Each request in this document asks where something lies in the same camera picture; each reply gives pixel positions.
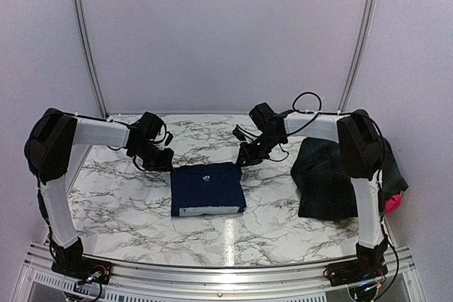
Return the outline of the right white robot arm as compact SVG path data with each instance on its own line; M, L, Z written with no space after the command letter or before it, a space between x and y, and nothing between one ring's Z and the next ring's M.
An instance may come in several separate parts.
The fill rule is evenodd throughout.
M300 196L298 215L323 221L356 217L357 258L350 272L366 279L381 264L389 244L382 228L386 143L373 119L364 110L276 113L266 103L255 106L249 116L260 133L234 128L241 142L237 166L258 165L270 159L277 145L302 136L290 170Z

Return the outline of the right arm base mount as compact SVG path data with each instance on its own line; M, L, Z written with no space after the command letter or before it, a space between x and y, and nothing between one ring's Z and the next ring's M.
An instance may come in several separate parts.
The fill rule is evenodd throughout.
M369 260L348 260L327 265L323 275L329 280L331 286L353 284L366 281L377 277L386 276L388 269L384 259L375 263Z

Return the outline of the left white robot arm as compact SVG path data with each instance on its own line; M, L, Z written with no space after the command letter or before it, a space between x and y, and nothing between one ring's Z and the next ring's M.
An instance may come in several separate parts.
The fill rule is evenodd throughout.
M71 218L66 174L74 146L124 149L142 171L169 172L173 134L157 115L145 112L132 124L49 108L35 123L24 146L30 172L37 179L38 201L49 228L54 261L74 277L84 277L89 261Z

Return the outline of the navy blue t-shirt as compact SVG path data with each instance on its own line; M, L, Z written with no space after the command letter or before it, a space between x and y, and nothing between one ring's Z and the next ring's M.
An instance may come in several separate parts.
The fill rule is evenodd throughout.
M241 214L246 199L234 163L185 165L171 172L171 216Z

